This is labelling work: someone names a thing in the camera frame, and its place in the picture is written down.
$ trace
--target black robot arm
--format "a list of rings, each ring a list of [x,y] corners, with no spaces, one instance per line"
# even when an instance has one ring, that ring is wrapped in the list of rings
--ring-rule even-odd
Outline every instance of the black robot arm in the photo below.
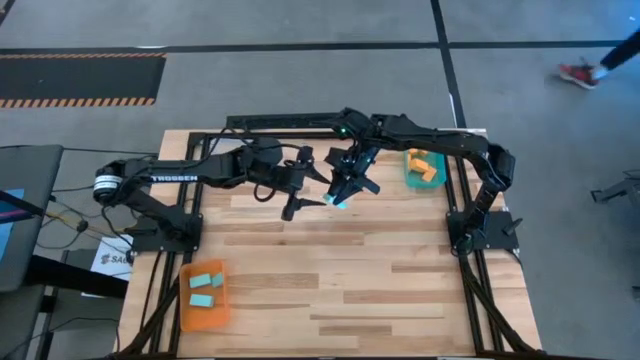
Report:
[[[380,187],[367,178],[367,169],[380,149],[404,151],[412,148],[459,156],[469,160],[482,180],[482,187],[464,213],[457,252],[468,252],[477,232],[484,230],[486,215],[500,192],[511,186],[515,158],[485,137],[461,131],[424,128],[406,115],[372,115],[371,118],[344,109],[331,121],[332,129],[343,139],[352,139],[347,150],[331,148],[325,161],[333,166],[328,199],[338,205],[367,189],[375,194]]]
[[[283,147],[296,148],[298,155],[296,160],[285,160],[284,165],[279,165]],[[281,218],[290,221],[295,211],[304,206],[325,205],[296,196],[305,177],[329,184],[315,170],[313,161],[312,148],[280,144],[274,138],[257,138],[202,160],[119,160],[98,169],[93,197],[104,207],[126,205],[142,215],[135,227],[126,229],[134,237],[134,251],[192,251],[199,244],[202,217],[187,214],[177,205],[167,206],[142,191],[142,187],[154,183],[203,183],[231,189],[251,182],[271,189],[272,194],[288,194]],[[256,198],[267,201],[271,196]]]

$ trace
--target concrete floor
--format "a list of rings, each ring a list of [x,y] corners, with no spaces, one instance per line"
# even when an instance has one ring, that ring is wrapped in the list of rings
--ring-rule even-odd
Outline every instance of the concrete floor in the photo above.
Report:
[[[635,0],[440,2],[449,41],[617,40],[640,21]],[[436,40],[426,0],[17,0],[0,27],[0,48]],[[640,167],[640,64],[625,64],[591,92],[550,75],[559,62],[598,61],[608,50],[452,50],[452,58],[468,126],[487,128],[517,157],[507,200],[525,219],[521,256],[544,348],[636,359],[640,304],[630,287],[640,284],[638,213],[626,199],[596,205],[589,190]],[[344,106],[454,125],[439,50],[185,53],[169,55],[156,105],[2,109],[0,146],[155,151],[165,129]],[[57,186],[90,184],[114,158],[67,153]],[[86,192],[61,198],[96,213]],[[52,226],[41,241],[62,244],[71,235]],[[51,359],[103,355],[112,342],[109,326],[63,333]]]

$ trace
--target red sneaker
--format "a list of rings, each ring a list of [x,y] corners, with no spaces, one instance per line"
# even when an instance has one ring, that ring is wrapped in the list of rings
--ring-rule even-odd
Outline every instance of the red sneaker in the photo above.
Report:
[[[598,85],[598,80],[591,75],[593,66],[585,65],[564,65],[560,64],[560,77],[563,80],[570,81],[587,90],[594,89]]]

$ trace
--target wooden tabletop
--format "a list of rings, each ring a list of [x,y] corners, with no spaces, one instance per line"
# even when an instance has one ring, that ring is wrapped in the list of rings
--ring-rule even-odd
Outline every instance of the wooden tabletop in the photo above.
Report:
[[[188,135],[189,130],[167,131],[160,158],[183,159]],[[322,159],[329,147],[350,144],[286,142],[312,146],[316,167],[328,178],[330,167]],[[217,151],[237,145],[224,141]],[[285,158],[295,158],[293,151],[285,150]],[[231,322],[183,332],[178,356],[473,355],[458,262],[449,250],[445,188],[407,188],[402,161],[402,153],[380,151],[367,173],[380,185],[379,195],[357,194],[345,210],[305,208],[292,222],[280,220],[285,195],[258,203],[251,184],[205,187],[204,232],[193,261],[225,260]],[[462,205],[453,162],[451,172]],[[475,195],[480,182],[470,164],[467,173]],[[175,184],[162,184],[151,194],[175,204],[177,191]],[[327,185],[306,180],[300,195],[320,200],[326,191]],[[495,207],[503,205],[500,197]],[[135,259],[120,320],[123,345],[138,332],[155,256]],[[496,305],[523,339],[539,348],[520,266],[505,251],[486,251],[486,258]],[[174,274],[180,263],[179,258]],[[155,308],[162,268],[147,317]],[[491,348],[486,315],[479,312],[485,347]],[[168,346],[173,310],[168,314],[161,350]]]

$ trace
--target orange and black striped mat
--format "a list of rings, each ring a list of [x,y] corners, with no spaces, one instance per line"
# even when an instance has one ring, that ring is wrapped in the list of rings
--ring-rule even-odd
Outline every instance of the orange and black striped mat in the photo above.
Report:
[[[0,55],[0,108],[148,106],[167,54]]]

